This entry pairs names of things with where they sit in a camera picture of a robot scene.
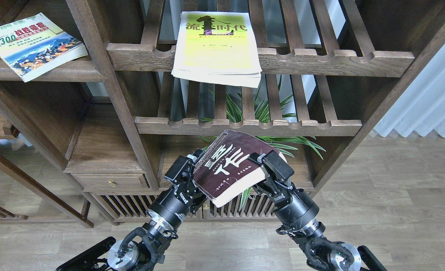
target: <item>green and yellow book cover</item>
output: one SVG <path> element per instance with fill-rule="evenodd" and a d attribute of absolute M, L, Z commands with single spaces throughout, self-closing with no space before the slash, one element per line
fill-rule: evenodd
<path fill-rule="evenodd" d="M 175 77 L 257 87 L 260 72 L 257 46 L 247 13 L 181 14 L 173 70 Z"/>

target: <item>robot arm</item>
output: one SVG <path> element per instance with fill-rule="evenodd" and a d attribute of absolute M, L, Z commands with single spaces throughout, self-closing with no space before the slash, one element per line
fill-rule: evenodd
<path fill-rule="evenodd" d="M 287 234 L 298 244 L 308 266 L 319 271 L 367 270 L 361 267 L 363 260 L 371 271 L 386 271 L 367 247 L 356 249 L 344 242 L 331 242 L 323 235 L 325 227 L 316 219 L 319 207 L 303 189 L 295 188 L 290 181 L 294 170 L 275 151 L 267 155 L 253 153 L 249 159 L 266 174 L 253 189 L 274 202 L 274 214 L 283 223 L 276 233 Z"/>
<path fill-rule="evenodd" d="M 193 182 L 194 165 L 202 157 L 198 149 L 187 157 L 179 156 L 165 178 L 172 186 L 162 192 L 150 205 L 149 223 L 134 229 L 123 240 L 113 244 L 106 239 L 57 268 L 57 271 L 151 271 L 164 262 L 164 252 L 178 238 L 177 229 L 189 213 L 195 213 L 207 199 Z M 364 246 L 356 249 L 344 242 L 331 242 L 324 237 L 324 225 L 316 215 L 319 207 L 303 189 L 296 189 L 290 177 L 293 169 L 274 151 L 253 153 L 249 159 L 266 174 L 255 184 L 258 194 L 266 194 L 274 202 L 274 213 L 281 227 L 276 233 L 288 235 L 307 257 L 307 264 L 319 271 L 360 271 L 361 261 L 370 271 L 386 271 L 376 257 Z M 139 236 L 142 241 L 133 241 Z M 98 259 L 109 250 L 108 259 Z"/>

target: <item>book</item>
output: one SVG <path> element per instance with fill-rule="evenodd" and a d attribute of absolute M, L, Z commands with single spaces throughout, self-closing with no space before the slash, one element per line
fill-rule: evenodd
<path fill-rule="evenodd" d="M 85 45 L 43 13 L 0 26 L 0 58 L 23 82 L 85 55 Z"/>
<path fill-rule="evenodd" d="M 257 88 L 261 71 L 248 13 L 182 12 L 174 77 Z"/>
<path fill-rule="evenodd" d="M 264 171 L 248 157 L 254 152 L 270 151 L 276 151 L 286 161 L 280 151 L 266 142 L 244 132 L 225 130 L 196 163 L 194 182 L 219 208 L 265 179 Z"/>

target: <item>magazine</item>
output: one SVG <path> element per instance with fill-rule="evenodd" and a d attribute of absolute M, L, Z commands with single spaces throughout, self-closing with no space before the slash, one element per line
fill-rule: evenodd
<path fill-rule="evenodd" d="M 248 13 L 182 12 L 174 77 L 257 88 L 261 71 Z"/>
<path fill-rule="evenodd" d="M 42 13 L 0 26 L 0 58 L 23 82 L 85 55 L 81 41 Z"/>

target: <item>wooden cabinet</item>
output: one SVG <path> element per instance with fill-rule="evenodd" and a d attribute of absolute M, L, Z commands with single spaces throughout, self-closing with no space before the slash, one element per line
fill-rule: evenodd
<path fill-rule="evenodd" d="M 281 0 L 286 43 L 267 40 L 261 0 L 248 0 L 271 121 L 254 118 L 252 89 L 241 88 L 242 122 L 226 117 L 226 87 L 215 86 L 211 122 L 199 120 L 198 82 L 189 82 L 187 110 L 171 118 L 175 41 L 159 37 L 164 1 L 152 0 L 144 16 L 140 1 L 4 0 L 0 24 L 43 12 L 81 38 L 89 57 L 71 61 L 23 84 L 0 61 L 0 111 L 101 213 L 112 221 L 145 216 L 179 155 L 204 146 L 198 135 L 224 129 L 254 135 L 316 136 L 323 160 L 301 149 L 289 163 L 293 182 L 314 195 L 360 144 L 445 42 L 445 3 L 425 0 L 340 0 L 346 24 L 339 38 L 324 0 L 311 0 L 321 45 L 305 44 L 293 0 Z M 228 11 L 230 1 L 218 0 Z M 197 10 L 185 0 L 183 9 Z M 157 72 L 164 72 L 162 83 Z M 283 119 L 277 75 L 289 74 L 296 122 Z M 317 86 L 306 102 L 301 74 Z M 101 82 L 109 100 L 92 97 L 84 82 Z M 270 218 L 270 202 L 257 196 L 236 211 L 239 198 L 223 208 L 209 202 L 193 219 Z"/>

